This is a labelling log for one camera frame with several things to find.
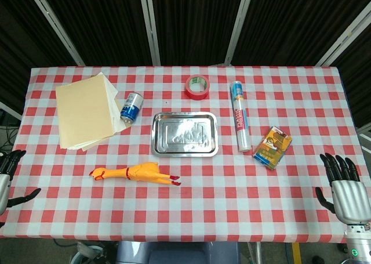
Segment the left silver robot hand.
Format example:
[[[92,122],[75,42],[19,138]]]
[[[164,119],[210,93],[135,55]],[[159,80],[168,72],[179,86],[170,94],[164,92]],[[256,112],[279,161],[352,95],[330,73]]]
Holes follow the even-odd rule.
[[[37,188],[24,197],[9,198],[10,187],[14,178],[17,166],[21,158],[26,154],[25,150],[15,150],[1,156],[1,215],[7,208],[23,204],[34,199],[41,191]]]

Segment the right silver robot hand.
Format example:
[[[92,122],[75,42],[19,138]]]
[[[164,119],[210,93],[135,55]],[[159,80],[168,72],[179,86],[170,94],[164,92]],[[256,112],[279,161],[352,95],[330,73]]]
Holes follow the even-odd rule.
[[[332,202],[324,198],[322,189],[315,188],[318,202],[346,225],[370,222],[370,201],[356,165],[348,157],[324,153],[320,155],[332,192]]]

